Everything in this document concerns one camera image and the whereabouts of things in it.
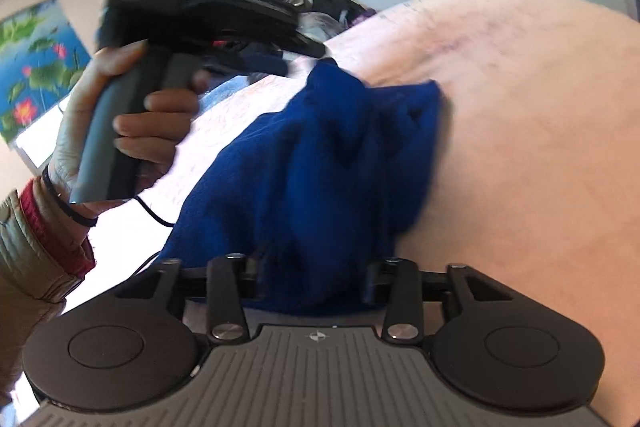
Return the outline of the beige jacket sleeve forearm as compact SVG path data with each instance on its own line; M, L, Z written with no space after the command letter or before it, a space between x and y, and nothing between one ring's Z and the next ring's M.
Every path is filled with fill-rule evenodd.
M2 407L12 401L27 339L63 310L95 265L88 229L66 216L41 178L2 202Z

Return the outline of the person's left hand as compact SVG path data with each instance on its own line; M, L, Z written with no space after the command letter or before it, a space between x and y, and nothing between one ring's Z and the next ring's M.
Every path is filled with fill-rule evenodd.
M70 196L100 95L113 80L130 72L144 51L142 42L99 51L76 83L67 103L58 141L47 167L46 185L58 210L78 225L90 223L118 205L117 202L72 202ZM209 72L200 69L194 72L185 88L155 91L143 99L141 113L113 119L115 150L142 162L137 191L153 186L168 173L177 145L186 139L198 113L198 96L207 90L212 79Z

